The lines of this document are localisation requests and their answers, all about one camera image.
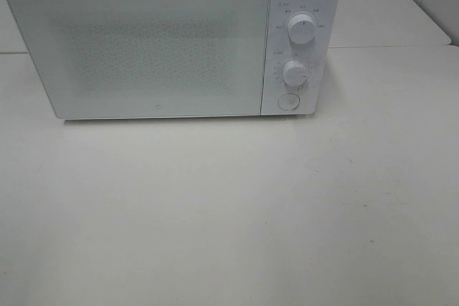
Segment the white microwave door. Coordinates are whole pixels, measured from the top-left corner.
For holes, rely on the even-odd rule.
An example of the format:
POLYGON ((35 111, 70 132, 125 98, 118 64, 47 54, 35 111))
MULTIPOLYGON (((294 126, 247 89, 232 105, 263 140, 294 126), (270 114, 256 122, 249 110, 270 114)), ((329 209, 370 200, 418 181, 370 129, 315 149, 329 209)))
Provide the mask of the white microwave door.
POLYGON ((60 119, 256 115, 269 0, 7 0, 60 119))

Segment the round door release button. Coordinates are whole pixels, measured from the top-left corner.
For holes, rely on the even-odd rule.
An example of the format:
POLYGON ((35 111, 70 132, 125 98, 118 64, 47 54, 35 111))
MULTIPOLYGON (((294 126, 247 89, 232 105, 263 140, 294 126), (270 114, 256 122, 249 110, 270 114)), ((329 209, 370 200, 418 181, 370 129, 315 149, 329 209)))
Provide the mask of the round door release button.
POLYGON ((281 110, 291 111, 298 108, 300 105, 300 98, 298 95, 288 93, 282 95, 278 100, 278 106, 281 110))

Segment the white upper power knob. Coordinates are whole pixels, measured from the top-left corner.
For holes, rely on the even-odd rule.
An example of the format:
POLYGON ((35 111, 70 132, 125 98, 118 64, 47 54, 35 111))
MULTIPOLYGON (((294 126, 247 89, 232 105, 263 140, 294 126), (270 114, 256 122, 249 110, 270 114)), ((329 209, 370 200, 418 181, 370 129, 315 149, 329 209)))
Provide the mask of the white upper power knob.
POLYGON ((309 12, 298 12, 286 22, 289 39, 294 44, 307 44, 314 39, 317 21, 309 12))

